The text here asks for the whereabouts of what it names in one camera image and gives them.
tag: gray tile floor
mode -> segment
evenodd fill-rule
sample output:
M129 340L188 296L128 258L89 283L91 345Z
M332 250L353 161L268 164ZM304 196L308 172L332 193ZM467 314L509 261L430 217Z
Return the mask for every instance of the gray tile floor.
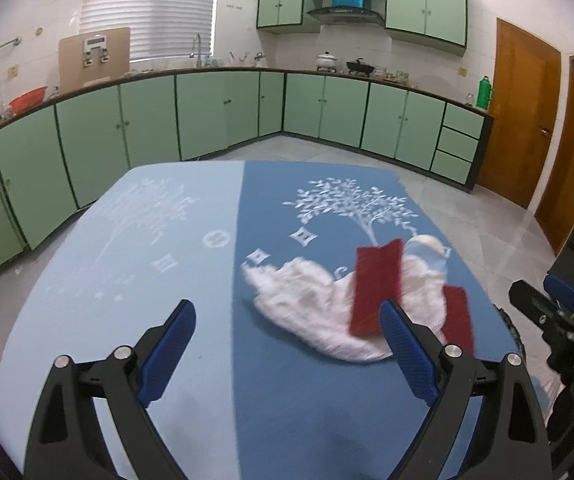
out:
M548 347L539 330L507 299L514 280L524 279L540 288L554 261L554 254L531 213L481 187L467 194L369 156L292 137L270 137L217 157L217 160L259 159L357 164L395 171L409 196L466 261L491 301L509 314L525 344L529 372L538 378L544 393L554 397L559 382L545 363ZM0 359L22 304L74 222L68 222L38 251L15 261L0 274Z

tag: metal screw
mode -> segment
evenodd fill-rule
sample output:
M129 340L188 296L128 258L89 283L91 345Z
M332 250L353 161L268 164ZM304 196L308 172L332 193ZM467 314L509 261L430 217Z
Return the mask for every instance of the metal screw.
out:
M520 355L517 354L507 354L507 362L512 366L520 366L523 362Z
M56 360L53 362L53 364L56 368L64 368L69 364L69 357L66 355L56 357Z
M449 355L449 357L460 357L462 355L462 350L459 346L447 345L445 347L445 353Z
M128 346L119 346L113 351L113 356L116 359L126 359L131 355L131 348Z

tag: bottle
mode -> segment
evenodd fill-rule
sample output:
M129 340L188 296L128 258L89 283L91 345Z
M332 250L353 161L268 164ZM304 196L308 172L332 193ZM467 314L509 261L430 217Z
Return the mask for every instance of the bottle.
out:
M494 89L491 88L490 78L485 76L480 80L480 83L478 83L478 97L476 99L477 107L487 110L490 106L493 92Z

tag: window blind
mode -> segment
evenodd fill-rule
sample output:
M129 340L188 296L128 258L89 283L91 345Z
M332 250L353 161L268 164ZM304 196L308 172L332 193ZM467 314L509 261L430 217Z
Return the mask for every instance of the window blind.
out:
M83 0L80 34L131 27L131 60L186 56L201 35L209 52L214 0Z

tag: table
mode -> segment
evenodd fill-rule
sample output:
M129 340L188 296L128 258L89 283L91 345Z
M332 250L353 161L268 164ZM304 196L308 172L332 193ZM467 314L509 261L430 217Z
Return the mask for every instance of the table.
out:
M182 162L129 171L78 221L7 341L0 442L16 465L22 468L33 411L57 355L84 362L134 345L187 298L196 306L195 334L148 412L190 479L387 478L427 414L396 362L322 356L259 314L241 272L244 262L280 267L297 256L348 272L357 247L413 232L449 246L411 199L406 206L417 217L407 228L375 222L370 233L334 212L302 224L298 195L337 181L406 196L394 172L359 166ZM515 351L455 251L447 281L467 290L477 357L499 360ZM118 473L135 478L106 401L96 406ZM470 402L445 478L458 471L479 407Z

